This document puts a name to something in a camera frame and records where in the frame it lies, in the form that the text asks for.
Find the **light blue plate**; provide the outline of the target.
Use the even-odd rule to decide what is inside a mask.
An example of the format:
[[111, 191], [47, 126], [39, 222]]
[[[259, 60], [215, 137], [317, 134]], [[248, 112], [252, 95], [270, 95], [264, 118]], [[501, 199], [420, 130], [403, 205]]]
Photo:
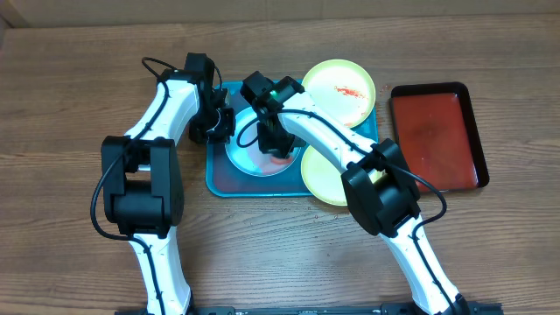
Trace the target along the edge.
[[271, 154], [263, 154], [258, 148], [258, 142], [251, 144], [247, 148], [241, 148], [237, 145], [240, 131], [248, 123], [256, 118], [256, 113], [251, 108], [245, 108], [236, 115], [236, 126], [234, 137], [230, 143], [225, 146], [227, 157], [240, 171], [256, 177], [268, 177], [276, 175], [289, 168], [296, 160], [301, 151], [296, 148], [290, 156], [293, 157], [291, 164], [278, 165], [270, 161]]

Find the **green and orange sponge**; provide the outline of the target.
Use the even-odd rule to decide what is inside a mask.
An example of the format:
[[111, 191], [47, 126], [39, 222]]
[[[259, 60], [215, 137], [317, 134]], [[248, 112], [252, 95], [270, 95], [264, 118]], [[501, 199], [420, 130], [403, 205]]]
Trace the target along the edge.
[[293, 157], [288, 156], [287, 158], [280, 158], [280, 157], [271, 156], [270, 161], [275, 165], [289, 165], [292, 163]]

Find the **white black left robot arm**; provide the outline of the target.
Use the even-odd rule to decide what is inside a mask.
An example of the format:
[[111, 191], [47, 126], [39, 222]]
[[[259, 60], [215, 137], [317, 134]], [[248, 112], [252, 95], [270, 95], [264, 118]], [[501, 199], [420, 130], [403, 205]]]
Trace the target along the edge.
[[101, 236], [127, 242], [136, 254], [147, 293], [143, 314], [187, 314], [193, 294], [177, 240], [185, 203], [178, 145], [183, 135], [202, 145], [228, 142], [235, 114], [206, 54], [190, 52], [183, 67], [163, 67], [141, 119], [101, 144], [90, 218]]

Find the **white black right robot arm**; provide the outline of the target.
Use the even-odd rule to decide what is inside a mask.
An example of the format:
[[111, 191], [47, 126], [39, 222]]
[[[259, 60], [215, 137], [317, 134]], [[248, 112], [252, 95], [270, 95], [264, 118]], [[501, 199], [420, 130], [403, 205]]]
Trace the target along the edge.
[[255, 111], [261, 152], [286, 158], [307, 143], [337, 169], [350, 214], [366, 232], [386, 242], [422, 313], [469, 313], [424, 232], [428, 221], [420, 214], [418, 187], [442, 194], [410, 171], [395, 142], [377, 143], [354, 132], [290, 76], [273, 81], [254, 72], [243, 80], [240, 94]]

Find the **yellow plate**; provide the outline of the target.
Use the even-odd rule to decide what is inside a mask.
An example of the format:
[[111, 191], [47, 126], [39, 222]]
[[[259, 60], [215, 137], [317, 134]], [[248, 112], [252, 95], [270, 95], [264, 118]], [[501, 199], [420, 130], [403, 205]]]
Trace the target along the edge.
[[302, 85], [315, 103], [342, 124], [363, 123], [375, 107], [375, 84], [368, 72], [345, 59], [329, 59], [307, 72]]
[[319, 200], [333, 206], [347, 206], [340, 172], [311, 146], [302, 157], [301, 176], [306, 188]]

